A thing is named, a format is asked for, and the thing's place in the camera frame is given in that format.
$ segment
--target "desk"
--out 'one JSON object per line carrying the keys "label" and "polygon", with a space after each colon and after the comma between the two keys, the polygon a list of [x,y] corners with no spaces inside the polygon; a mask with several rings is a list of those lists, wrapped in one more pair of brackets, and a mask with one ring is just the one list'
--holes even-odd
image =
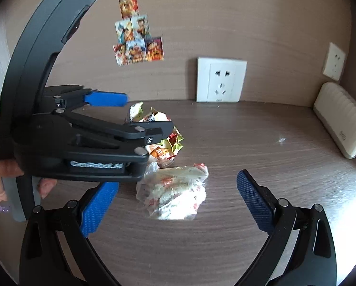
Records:
{"label": "desk", "polygon": [[[145,105],[167,113],[184,136],[175,165],[205,163],[210,176],[207,199],[194,221],[150,220],[140,211],[135,184],[120,185],[99,229],[89,238],[123,286],[233,286],[266,239],[236,189],[241,169],[292,205],[322,204],[334,236],[338,282],[354,267],[356,160],[342,156],[312,109],[253,102]],[[126,111],[80,110],[108,121],[122,120]],[[280,137],[286,140],[279,143]],[[61,181],[43,206],[61,207],[96,185]],[[15,278],[24,228],[0,214],[0,260]],[[295,239],[291,237],[276,275],[284,270]]]}

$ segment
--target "cartoon sticker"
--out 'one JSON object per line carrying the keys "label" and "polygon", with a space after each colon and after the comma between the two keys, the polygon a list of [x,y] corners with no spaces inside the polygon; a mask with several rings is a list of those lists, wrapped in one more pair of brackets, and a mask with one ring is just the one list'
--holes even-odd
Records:
{"label": "cartoon sticker", "polygon": [[163,60],[162,38],[152,38],[145,40],[147,60],[156,61]]}
{"label": "cartoon sticker", "polygon": [[113,49],[119,66],[130,64],[130,57],[126,50],[126,44],[113,45]]}
{"label": "cartoon sticker", "polygon": [[124,44],[127,41],[134,40],[133,28],[130,19],[124,19],[116,22],[116,31],[118,42]]}
{"label": "cartoon sticker", "polygon": [[122,19],[139,15],[137,0],[119,0],[119,8]]}
{"label": "cartoon sticker", "polygon": [[136,39],[126,42],[126,52],[130,57],[131,63],[146,61],[146,47],[144,39]]}
{"label": "cartoon sticker", "polygon": [[151,38],[147,15],[135,16],[130,19],[135,39]]}

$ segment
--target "logo on white device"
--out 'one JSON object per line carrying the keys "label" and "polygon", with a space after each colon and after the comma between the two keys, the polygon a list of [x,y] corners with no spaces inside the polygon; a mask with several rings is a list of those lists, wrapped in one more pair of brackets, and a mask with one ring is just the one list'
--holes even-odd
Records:
{"label": "logo on white device", "polygon": [[94,163],[94,162],[77,162],[71,161],[71,166],[73,167],[81,167],[81,168],[98,168],[98,169],[122,169],[123,163]]}

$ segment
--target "white wall socket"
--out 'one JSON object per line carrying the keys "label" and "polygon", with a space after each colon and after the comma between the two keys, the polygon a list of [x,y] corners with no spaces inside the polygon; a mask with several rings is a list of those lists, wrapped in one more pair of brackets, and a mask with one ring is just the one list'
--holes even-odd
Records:
{"label": "white wall socket", "polygon": [[198,58],[197,102],[239,102],[247,61]]}
{"label": "white wall socket", "polygon": [[343,71],[346,54],[335,44],[330,43],[323,74],[339,81]]}

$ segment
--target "power outlet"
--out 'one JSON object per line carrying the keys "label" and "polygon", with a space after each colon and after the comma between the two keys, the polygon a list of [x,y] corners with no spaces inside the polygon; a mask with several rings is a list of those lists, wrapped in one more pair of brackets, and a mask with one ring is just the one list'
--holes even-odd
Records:
{"label": "power outlet", "polygon": [[335,44],[330,43],[323,74],[339,81],[345,64],[346,54]]}
{"label": "power outlet", "polygon": [[246,61],[199,58],[196,101],[238,102],[246,69]]}

